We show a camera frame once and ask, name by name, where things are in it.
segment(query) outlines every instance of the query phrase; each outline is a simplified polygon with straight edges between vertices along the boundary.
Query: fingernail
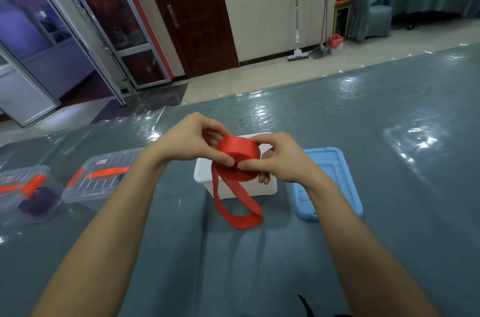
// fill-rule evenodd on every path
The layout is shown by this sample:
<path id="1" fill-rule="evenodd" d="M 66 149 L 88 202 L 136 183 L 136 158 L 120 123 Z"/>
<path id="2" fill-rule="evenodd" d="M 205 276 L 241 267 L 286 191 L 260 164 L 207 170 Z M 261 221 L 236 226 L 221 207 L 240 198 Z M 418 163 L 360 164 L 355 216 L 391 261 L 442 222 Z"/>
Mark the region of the fingernail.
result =
<path id="1" fill-rule="evenodd" d="M 225 165 L 227 167 L 233 167 L 235 165 L 235 160 L 232 157 L 229 157 L 228 160 L 226 161 Z"/>

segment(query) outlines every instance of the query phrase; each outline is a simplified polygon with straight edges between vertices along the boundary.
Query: roll of ribbon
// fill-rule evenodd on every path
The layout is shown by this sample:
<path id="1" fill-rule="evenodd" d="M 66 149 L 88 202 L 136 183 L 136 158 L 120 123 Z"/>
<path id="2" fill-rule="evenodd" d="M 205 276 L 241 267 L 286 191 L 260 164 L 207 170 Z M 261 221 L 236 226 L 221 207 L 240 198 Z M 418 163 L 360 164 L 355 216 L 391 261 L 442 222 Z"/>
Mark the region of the roll of ribbon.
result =
<path id="1" fill-rule="evenodd" d="M 248 159 L 260 159 L 261 152 L 258 145 L 250 139 L 231 136 L 220 141 L 216 149 L 228 154 L 235 160 L 233 167 L 226 167 L 219 163 L 212 162 L 213 199 L 216 210 L 231 226 L 238 230 L 258 226 L 264 220 L 260 206 L 239 183 L 255 179 L 258 176 L 258 172 L 245 171 L 237 168 L 238 162 Z M 251 212 L 249 215 L 234 216 L 227 211 L 219 197 L 219 176 L 230 188 L 235 197 L 248 208 Z"/>

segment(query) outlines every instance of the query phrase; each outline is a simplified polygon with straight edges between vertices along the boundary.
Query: door handle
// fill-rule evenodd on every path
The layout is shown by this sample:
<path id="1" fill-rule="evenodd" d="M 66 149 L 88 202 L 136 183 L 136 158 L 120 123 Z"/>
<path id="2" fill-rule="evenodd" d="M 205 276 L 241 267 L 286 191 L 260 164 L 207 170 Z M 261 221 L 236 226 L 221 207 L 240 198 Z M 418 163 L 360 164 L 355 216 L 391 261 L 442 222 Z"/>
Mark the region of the door handle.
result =
<path id="1" fill-rule="evenodd" d="M 173 12 L 172 5 L 167 5 L 166 8 L 168 9 L 168 13 L 170 14 L 170 17 L 172 18 L 173 26 L 178 28 L 179 23 L 177 21 L 177 13 Z"/>

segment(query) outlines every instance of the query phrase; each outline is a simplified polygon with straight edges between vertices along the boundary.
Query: hand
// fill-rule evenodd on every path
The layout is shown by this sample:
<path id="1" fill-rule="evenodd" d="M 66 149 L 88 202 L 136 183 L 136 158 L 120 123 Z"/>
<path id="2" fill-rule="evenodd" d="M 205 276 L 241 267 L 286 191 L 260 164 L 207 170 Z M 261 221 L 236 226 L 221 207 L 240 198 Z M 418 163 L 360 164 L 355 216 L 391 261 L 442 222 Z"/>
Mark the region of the hand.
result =
<path id="1" fill-rule="evenodd" d="M 270 174 L 273 174 L 281 181 L 299 183 L 304 187 L 313 185 L 318 180 L 333 183 L 289 134 L 262 133 L 250 140 L 273 146 L 264 152 L 261 159 L 244 160 L 237 165 L 241 170 L 261 172 L 258 182 L 267 185 Z"/>
<path id="2" fill-rule="evenodd" d="M 145 150 L 166 161 L 191 161 L 196 158 L 207 158 L 232 167 L 235 160 L 231 156 L 215 150 L 215 146 L 220 140 L 231 136 L 232 134 L 223 124 L 196 112 L 184 117 L 153 144 L 148 145 Z"/>

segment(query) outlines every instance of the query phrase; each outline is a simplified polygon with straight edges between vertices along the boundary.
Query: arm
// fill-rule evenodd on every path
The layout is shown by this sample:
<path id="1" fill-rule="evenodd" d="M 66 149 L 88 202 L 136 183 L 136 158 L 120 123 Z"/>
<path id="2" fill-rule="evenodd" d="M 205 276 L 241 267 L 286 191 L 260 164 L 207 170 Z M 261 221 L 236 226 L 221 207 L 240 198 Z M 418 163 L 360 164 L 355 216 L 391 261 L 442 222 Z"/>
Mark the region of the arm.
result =
<path id="1" fill-rule="evenodd" d="M 338 187 L 285 133 L 261 134 L 273 145 L 261 160 L 238 167 L 301 184 L 315 207 L 351 313 L 356 316 L 440 316 L 423 290 L 363 224 Z"/>
<path id="2" fill-rule="evenodd" d="M 196 113 L 146 147 L 63 259 L 30 316 L 116 316 L 163 170 L 172 159 L 199 157 L 232 166 L 230 156 L 210 147 L 227 136 L 218 121 Z"/>

